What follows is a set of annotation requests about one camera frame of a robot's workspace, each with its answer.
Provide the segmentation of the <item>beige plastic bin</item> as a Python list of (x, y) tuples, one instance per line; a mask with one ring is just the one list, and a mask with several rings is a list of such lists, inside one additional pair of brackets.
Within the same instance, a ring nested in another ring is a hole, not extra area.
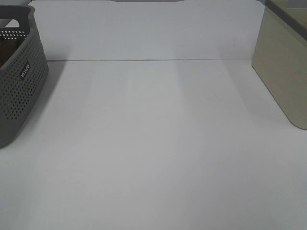
[(307, 128), (307, 2), (266, 0), (251, 65), (297, 128)]

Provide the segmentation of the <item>grey perforated plastic basket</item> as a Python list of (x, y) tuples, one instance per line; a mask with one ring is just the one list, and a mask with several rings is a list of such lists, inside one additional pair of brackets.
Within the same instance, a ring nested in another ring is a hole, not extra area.
[(0, 29), (0, 146), (10, 144), (32, 111), (49, 68), (34, 18), (27, 5), (1, 5), (2, 20), (17, 27)]

